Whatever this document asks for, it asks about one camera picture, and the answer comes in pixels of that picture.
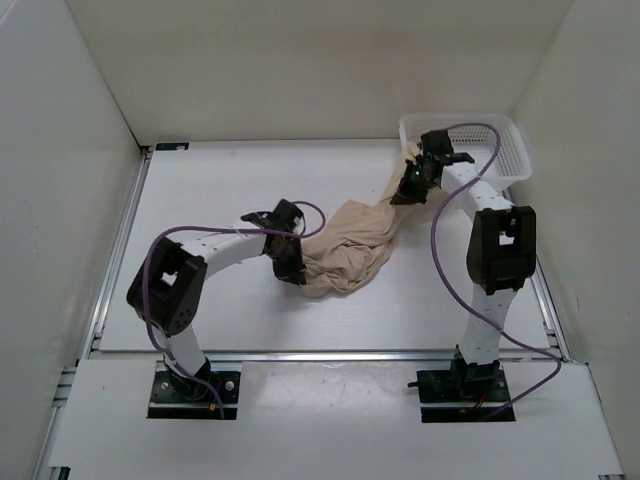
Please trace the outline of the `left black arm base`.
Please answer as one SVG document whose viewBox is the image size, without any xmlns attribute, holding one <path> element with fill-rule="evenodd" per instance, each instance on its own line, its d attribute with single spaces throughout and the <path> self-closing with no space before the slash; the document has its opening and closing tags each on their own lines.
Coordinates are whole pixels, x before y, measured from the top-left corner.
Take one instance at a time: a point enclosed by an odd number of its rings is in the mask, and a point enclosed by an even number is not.
<svg viewBox="0 0 640 480">
<path fill-rule="evenodd" d="M 236 420 L 241 372 L 212 371 L 209 384 L 218 393 L 222 408 L 204 385 L 180 380 L 170 369 L 157 369 L 150 390 L 147 417 L 149 419 Z"/>
</svg>

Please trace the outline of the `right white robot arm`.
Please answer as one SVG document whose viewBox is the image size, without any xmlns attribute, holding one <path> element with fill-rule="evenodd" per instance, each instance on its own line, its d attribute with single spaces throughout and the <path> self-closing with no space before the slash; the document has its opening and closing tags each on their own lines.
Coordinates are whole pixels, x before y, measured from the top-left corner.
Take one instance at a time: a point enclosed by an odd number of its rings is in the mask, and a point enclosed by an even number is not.
<svg viewBox="0 0 640 480">
<path fill-rule="evenodd" d="M 450 390 L 464 400 L 496 383 L 506 316 L 536 260 L 535 211 L 515 206 L 483 173 L 470 154 L 454 151 L 448 131 L 432 130 L 421 135 L 391 199 L 393 205 L 424 204 L 439 188 L 458 199 L 472 221 L 466 268 L 473 299 L 464 306 L 469 319 L 449 375 Z"/>
</svg>

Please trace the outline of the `beige trousers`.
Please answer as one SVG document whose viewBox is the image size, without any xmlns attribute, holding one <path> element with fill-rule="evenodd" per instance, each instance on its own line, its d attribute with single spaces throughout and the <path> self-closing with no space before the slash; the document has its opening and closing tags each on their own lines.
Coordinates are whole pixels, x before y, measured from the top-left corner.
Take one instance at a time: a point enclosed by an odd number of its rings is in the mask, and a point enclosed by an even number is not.
<svg viewBox="0 0 640 480">
<path fill-rule="evenodd" d="M 409 142 L 375 205 L 346 201 L 317 235 L 302 242 L 306 284 L 301 287 L 309 298 L 327 294 L 348 295 L 367 285 L 390 259 L 394 237 L 416 207 L 391 203 L 406 164 L 414 163 L 421 152 Z"/>
</svg>

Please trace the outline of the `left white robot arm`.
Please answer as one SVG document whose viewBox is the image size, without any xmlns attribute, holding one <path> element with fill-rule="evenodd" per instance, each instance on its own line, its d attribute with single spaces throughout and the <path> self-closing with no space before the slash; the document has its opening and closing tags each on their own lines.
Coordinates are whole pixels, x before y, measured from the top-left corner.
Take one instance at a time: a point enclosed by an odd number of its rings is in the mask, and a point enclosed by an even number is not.
<svg viewBox="0 0 640 480">
<path fill-rule="evenodd" d="M 145 323 L 174 387 L 186 399 L 198 400 L 210 390 L 210 362 L 192 328 L 207 280 L 244 260 L 266 256 L 278 280 L 304 285 L 304 226 L 298 205 L 282 199 L 271 211 L 241 216 L 232 228 L 196 227 L 202 235 L 185 242 L 163 233 L 149 247 L 126 301 Z"/>
</svg>

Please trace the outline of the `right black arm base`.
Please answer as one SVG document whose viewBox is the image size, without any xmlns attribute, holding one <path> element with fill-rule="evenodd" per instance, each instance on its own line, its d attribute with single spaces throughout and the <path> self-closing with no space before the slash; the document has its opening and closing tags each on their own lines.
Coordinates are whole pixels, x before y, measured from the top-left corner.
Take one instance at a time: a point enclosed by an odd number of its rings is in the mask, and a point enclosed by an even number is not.
<svg viewBox="0 0 640 480">
<path fill-rule="evenodd" d="M 501 410 L 511 400 L 503 370 L 494 380 L 462 388 L 448 370 L 419 370 L 407 388 L 418 392 L 421 422 L 425 424 L 516 421 L 512 406 Z"/>
</svg>

